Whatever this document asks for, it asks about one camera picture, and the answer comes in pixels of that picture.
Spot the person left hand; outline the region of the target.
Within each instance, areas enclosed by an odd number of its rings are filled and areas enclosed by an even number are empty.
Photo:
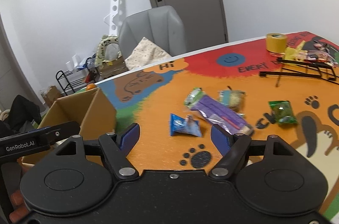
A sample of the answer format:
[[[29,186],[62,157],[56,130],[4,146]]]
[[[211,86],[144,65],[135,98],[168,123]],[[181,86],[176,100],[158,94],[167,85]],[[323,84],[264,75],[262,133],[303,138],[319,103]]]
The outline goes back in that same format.
[[[23,195],[20,190],[12,193],[10,200],[14,206],[14,211],[10,213],[9,218],[12,223],[16,223],[25,217],[29,213],[29,210],[24,204]]]

